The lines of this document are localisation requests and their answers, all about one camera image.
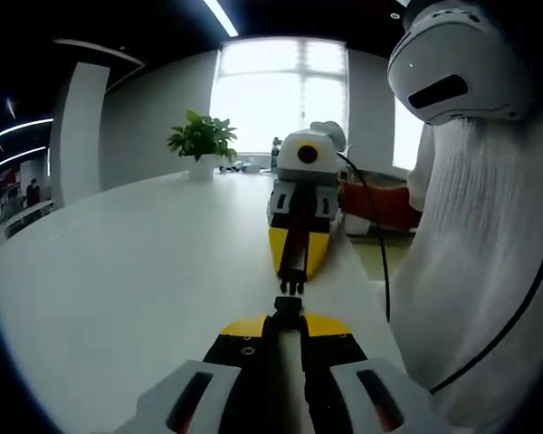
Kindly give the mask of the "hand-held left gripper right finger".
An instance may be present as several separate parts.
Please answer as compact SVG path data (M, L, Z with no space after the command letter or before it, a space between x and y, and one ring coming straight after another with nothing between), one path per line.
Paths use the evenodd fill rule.
M428 391L392 363L369 358L342 321L302 319L304 396L317 433L450 433Z

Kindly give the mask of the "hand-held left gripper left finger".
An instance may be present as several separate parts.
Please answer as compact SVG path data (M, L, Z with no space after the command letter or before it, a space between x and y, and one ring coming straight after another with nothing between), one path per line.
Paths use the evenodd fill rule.
M188 360L142 393L118 433L263 433L270 318L226 326L200 360Z

